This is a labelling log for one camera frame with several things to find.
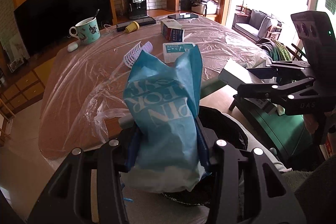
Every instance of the teal label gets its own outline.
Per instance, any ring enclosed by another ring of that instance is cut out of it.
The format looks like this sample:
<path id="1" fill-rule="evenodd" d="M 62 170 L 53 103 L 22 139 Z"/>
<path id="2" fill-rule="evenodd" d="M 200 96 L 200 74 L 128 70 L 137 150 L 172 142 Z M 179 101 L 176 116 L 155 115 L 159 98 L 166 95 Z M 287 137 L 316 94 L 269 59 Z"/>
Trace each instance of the teal label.
<path id="1" fill-rule="evenodd" d="M 166 50 L 168 53 L 171 52 L 186 52 L 193 48 L 193 44 L 181 44 L 181 45 L 166 45 Z"/>

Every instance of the black flat screen tv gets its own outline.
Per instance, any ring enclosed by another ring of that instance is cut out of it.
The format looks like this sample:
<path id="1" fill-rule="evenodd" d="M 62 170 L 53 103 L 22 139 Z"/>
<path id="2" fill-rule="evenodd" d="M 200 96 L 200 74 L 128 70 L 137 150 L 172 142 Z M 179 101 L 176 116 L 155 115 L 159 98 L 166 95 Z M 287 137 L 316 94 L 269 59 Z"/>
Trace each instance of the black flat screen tv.
<path id="1" fill-rule="evenodd" d="M 93 17 L 97 9 L 100 9 L 98 26 L 111 25 L 110 0 L 26 0 L 14 15 L 23 43 L 32 56 L 68 37 L 72 26 Z"/>

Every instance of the spoon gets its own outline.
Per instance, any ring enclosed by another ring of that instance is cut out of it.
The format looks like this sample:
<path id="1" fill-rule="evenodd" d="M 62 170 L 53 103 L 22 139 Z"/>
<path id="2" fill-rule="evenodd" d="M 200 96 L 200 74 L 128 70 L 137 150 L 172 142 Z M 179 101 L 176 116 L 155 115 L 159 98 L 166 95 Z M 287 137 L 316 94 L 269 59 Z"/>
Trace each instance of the spoon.
<path id="1" fill-rule="evenodd" d="M 96 18 L 96 16 L 98 15 L 98 13 L 99 13 L 99 9 L 97 10 L 97 12 L 96 12 L 96 14 L 94 15 L 94 17 L 93 17 L 92 20 L 94 20 L 94 19 Z"/>

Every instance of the yellow plastic cup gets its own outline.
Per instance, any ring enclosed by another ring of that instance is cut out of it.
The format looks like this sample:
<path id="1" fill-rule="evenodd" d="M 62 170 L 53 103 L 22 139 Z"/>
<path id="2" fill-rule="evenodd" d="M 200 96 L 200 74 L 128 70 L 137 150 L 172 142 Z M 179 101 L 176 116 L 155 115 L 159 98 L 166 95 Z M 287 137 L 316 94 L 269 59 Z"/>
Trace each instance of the yellow plastic cup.
<path id="1" fill-rule="evenodd" d="M 127 32 L 127 33 L 134 32 L 139 28 L 140 28 L 139 24 L 136 21 L 133 21 L 131 24 L 129 24 L 126 27 L 125 32 Z"/>

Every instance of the teal mug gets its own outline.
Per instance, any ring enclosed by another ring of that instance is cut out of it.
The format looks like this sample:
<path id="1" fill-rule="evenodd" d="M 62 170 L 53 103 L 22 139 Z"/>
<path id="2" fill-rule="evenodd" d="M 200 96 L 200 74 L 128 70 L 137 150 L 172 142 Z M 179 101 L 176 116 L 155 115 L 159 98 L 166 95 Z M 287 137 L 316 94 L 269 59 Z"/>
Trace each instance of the teal mug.
<path id="1" fill-rule="evenodd" d="M 70 28 L 69 34 L 79 39 L 83 44 L 95 42 L 100 37 L 97 18 L 90 17 L 78 22 L 75 27 Z"/>

